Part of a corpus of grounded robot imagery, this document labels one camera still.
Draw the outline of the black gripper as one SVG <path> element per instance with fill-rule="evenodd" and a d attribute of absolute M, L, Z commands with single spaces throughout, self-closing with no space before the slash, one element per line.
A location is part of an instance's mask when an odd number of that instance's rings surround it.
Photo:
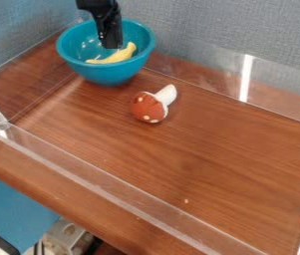
<path fill-rule="evenodd" d="M 93 11 L 97 37 L 105 49 L 119 49 L 123 45 L 121 15 L 116 0 L 76 0 L 80 10 Z"/>

